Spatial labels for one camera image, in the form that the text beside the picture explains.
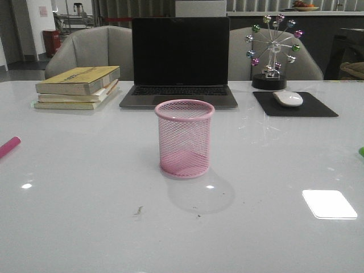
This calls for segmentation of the black mouse pad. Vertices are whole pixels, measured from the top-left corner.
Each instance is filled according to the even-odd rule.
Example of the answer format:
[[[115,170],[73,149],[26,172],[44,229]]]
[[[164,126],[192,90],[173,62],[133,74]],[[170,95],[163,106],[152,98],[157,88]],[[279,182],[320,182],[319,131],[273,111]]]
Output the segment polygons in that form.
[[[308,92],[299,92],[303,99],[300,106],[282,106],[273,92],[257,91],[253,95],[264,112],[274,117],[338,117],[338,114]]]

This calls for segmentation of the pink mesh pen holder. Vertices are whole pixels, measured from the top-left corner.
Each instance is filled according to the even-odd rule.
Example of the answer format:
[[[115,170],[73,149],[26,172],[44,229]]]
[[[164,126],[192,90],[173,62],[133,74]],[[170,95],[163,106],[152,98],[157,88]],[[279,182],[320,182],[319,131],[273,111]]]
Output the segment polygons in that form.
[[[160,168],[170,176],[194,178],[210,165],[213,105],[192,99],[169,100],[155,107],[159,126]]]

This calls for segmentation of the yellow book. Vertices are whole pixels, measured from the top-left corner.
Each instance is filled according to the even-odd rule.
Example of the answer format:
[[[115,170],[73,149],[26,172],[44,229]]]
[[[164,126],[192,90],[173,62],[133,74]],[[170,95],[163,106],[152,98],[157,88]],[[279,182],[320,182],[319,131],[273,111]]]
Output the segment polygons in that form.
[[[104,96],[101,102],[34,102],[32,106],[36,109],[57,109],[57,110],[94,110],[109,101],[109,97],[113,98],[120,91],[119,87],[114,87],[108,94]]]
[[[90,95],[120,77],[119,66],[77,67],[35,85],[39,94]]]

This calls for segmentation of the white computer mouse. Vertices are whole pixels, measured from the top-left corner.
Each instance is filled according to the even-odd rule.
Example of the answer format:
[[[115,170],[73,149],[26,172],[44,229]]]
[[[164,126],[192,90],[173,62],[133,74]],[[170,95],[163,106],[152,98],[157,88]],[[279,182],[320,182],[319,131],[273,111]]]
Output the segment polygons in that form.
[[[303,104],[302,96],[297,92],[291,91],[277,91],[272,93],[274,99],[278,102],[278,104],[287,107],[296,107],[301,106]]]

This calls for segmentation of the ferris wheel desk ornament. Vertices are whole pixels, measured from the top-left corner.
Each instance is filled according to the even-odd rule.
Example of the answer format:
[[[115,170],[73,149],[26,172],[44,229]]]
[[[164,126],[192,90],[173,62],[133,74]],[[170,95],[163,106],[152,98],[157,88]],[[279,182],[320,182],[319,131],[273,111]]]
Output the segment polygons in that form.
[[[267,25],[264,34],[264,29],[260,25],[255,24],[251,27],[252,33],[245,37],[245,42],[253,45],[258,43],[258,49],[251,49],[246,52],[246,57],[250,60],[252,67],[256,67],[261,63],[262,57],[266,57],[267,60],[263,62],[264,67],[261,73],[253,75],[252,86],[263,90],[282,90],[287,86],[287,80],[282,72],[283,63],[278,60],[278,54],[282,53],[286,56],[286,61],[292,64],[296,61],[296,56],[287,54],[284,49],[289,49],[292,52],[298,52],[301,46],[298,43],[291,45],[286,41],[295,38],[298,39],[303,35],[302,30],[296,30],[290,36],[282,38],[285,31],[279,30],[282,23],[285,23],[285,29],[295,27],[296,21],[290,19],[285,21],[284,14],[278,14],[276,16],[265,15],[263,17],[263,23]]]

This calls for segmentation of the middle cream book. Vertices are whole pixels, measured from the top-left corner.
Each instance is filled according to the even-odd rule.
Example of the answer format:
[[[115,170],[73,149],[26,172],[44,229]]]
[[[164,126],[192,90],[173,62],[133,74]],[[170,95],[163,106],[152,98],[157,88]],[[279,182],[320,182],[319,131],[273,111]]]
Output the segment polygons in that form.
[[[39,94],[39,102],[102,102],[117,86],[114,80],[91,95],[64,95],[64,94]]]

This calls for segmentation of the grey open laptop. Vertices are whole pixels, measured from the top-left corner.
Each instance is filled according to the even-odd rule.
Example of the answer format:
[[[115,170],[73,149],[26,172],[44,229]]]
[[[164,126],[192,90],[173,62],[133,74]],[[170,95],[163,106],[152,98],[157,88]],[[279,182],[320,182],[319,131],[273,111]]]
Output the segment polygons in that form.
[[[175,99],[237,107],[228,86],[229,31],[225,16],[133,19],[134,85],[120,107]]]

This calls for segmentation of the white box behind laptop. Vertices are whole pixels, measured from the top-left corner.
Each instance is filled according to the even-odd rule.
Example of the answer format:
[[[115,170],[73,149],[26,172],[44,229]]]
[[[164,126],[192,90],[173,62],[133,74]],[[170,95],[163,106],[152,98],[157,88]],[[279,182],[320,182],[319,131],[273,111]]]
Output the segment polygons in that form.
[[[227,1],[175,1],[176,17],[224,17]]]

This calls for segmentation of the fruit bowl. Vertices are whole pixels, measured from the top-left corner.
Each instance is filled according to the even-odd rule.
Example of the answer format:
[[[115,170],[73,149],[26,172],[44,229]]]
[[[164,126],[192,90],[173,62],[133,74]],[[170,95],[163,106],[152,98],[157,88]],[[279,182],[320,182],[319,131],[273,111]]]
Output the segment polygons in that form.
[[[295,0],[292,7],[296,11],[316,11],[319,9],[319,7],[315,6],[314,4],[306,3],[300,0]]]

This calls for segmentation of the bottom yellow book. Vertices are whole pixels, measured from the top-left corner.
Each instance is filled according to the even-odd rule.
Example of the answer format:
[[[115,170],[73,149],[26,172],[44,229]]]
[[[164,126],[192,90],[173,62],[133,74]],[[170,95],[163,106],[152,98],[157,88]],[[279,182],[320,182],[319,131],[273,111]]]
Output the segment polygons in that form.
[[[109,101],[109,97],[113,98],[120,91],[119,87],[114,87],[108,94],[104,96],[101,102],[34,102],[32,106],[36,109],[57,109],[57,110],[94,110]]]

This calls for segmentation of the pink marker pen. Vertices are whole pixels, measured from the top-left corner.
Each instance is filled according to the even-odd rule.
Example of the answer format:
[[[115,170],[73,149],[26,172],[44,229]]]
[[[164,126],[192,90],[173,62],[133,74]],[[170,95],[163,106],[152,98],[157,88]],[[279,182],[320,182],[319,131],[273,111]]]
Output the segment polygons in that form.
[[[0,148],[0,158],[2,159],[6,156],[10,151],[12,151],[17,145],[21,143],[21,139],[17,136],[12,137],[5,144],[3,144]]]

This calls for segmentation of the red bin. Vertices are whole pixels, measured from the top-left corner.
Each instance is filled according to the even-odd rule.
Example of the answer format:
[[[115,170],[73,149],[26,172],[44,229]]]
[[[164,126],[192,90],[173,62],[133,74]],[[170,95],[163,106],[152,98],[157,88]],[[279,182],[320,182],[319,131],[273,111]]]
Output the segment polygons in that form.
[[[43,30],[43,40],[46,54],[52,57],[60,48],[60,33],[58,30]]]

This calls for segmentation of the green marker pen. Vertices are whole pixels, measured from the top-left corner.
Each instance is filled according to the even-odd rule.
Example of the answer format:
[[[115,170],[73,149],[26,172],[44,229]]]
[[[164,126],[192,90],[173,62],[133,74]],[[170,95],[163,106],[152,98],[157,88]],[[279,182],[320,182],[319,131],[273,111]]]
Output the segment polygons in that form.
[[[364,147],[361,147],[359,150],[358,150],[359,154],[364,157]]]

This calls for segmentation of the top yellow book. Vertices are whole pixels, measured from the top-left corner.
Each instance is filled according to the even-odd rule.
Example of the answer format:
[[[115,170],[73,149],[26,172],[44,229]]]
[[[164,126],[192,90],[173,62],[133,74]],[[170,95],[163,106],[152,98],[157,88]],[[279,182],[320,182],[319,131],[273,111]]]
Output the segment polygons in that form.
[[[119,66],[77,67],[35,85],[39,94],[90,95],[120,77]]]

